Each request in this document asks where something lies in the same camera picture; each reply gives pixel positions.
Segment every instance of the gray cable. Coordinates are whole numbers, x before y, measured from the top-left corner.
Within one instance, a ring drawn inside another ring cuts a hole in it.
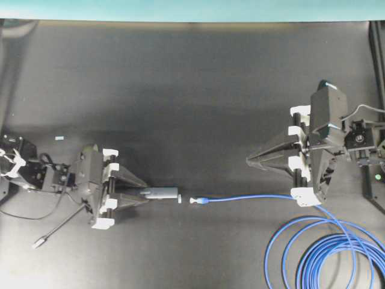
[[[378,113],[385,113],[385,110],[381,110],[381,109],[375,108],[375,107],[370,107],[370,106],[368,106],[368,105],[366,105],[366,104],[360,104],[360,105],[358,105],[358,106],[356,107],[356,109],[355,109],[352,113],[348,114],[347,116],[344,116],[343,118],[341,118],[341,120],[342,120],[342,121],[345,121],[345,120],[349,119],[350,117],[352,117],[353,115],[355,115],[355,114],[359,111],[359,109],[360,109],[361,107],[365,107],[365,108],[367,108],[367,109],[369,109],[369,110],[374,110],[374,111],[376,111],[376,112],[378,112]]]

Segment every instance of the black table surface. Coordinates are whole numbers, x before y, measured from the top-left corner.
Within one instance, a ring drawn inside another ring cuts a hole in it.
[[[320,80],[348,96],[349,110],[378,106],[368,23],[105,23],[41,21],[5,38],[13,67],[5,131],[22,134],[57,162],[84,145],[120,152],[120,162],[153,186],[177,186],[183,203],[154,201],[117,215],[108,231],[81,213],[37,250],[33,241],[75,205],[64,199],[42,221],[0,217],[0,277],[12,288],[266,288],[263,256],[288,220],[319,215],[285,200],[190,205],[190,196],[289,194],[291,181],[250,168],[247,155],[287,128],[290,107],[307,105]],[[373,117],[363,112],[360,116]],[[55,140],[63,136],[64,140]],[[21,191],[2,209],[40,216],[55,196]],[[360,170],[340,163],[325,207],[385,241],[385,216],[362,197]],[[270,275],[283,288],[274,246]],[[301,237],[288,258],[329,226]],[[327,261],[322,288],[343,288],[351,255]],[[356,288],[368,288],[359,258]],[[376,288],[380,287],[378,278]]]

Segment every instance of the black cable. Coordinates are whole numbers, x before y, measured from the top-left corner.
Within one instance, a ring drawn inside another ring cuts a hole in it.
[[[78,205],[83,204],[82,201],[77,202],[77,201],[73,198],[73,196],[72,196],[68,191],[66,191],[66,194],[68,195],[68,198],[69,198],[72,202],[74,202],[74,203],[76,203],[76,204],[78,204]]]
[[[49,166],[51,167],[53,170],[56,170],[56,167],[55,167],[55,164],[54,162],[52,161],[52,158],[49,154],[47,154],[46,152],[40,154],[38,156],[38,160],[40,163],[42,163],[43,165],[45,166]]]
[[[51,216],[57,210],[57,208],[59,207],[59,204],[60,204],[60,202],[61,202],[61,200],[62,200],[62,198],[63,198],[65,193],[66,193],[65,191],[62,191],[60,193],[60,197],[59,197],[57,203],[55,204],[55,206],[53,207],[53,209],[48,214],[45,214],[45,215],[43,215],[41,217],[34,218],[34,217],[18,216],[18,215],[14,215],[14,214],[11,214],[11,213],[7,213],[7,212],[5,212],[5,211],[3,211],[1,209],[0,209],[0,213],[4,214],[6,216],[9,216],[9,217],[17,218],[17,219],[23,219],[23,220],[42,220],[42,219],[45,219],[45,218]]]

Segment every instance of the robotic arm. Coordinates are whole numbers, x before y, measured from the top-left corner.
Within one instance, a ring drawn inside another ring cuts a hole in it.
[[[355,161],[368,170],[379,165],[385,171],[383,122],[349,119],[347,97],[336,86],[321,81],[311,96],[311,105],[292,107],[288,130],[247,158],[247,164],[262,170],[280,172],[293,179],[291,195],[301,207],[319,205],[326,200],[331,177],[340,159]],[[372,194],[365,194],[384,210]]]
[[[109,229],[115,224],[114,212],[147,203],[150,199],[178,199],[177,188],[151,188],[117,162],[119,152],[86,146],[71,164],[55,164],[48,154],[37,156],[37,149],[23,137],[3,135],[0,139],[0,187],[7,195],[10,183],[39,191],[43,186],[52,193],[75,193],[79,208],[51,232],[39,238],[41,246],[54,232],[84,208],[93,229]]]

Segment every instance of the cable connector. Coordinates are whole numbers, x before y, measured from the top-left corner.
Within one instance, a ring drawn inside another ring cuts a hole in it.
[[[47,236],[40,237],[35,243],[32,244],[32,249],[39,248],[42,244],[44,244],[47,241]]]
[[[190,198],[190,203],[193,204],[193,203],[197,203],[197,204],[207,204],[209,202],[209,198],[208,197],[191,197]]]

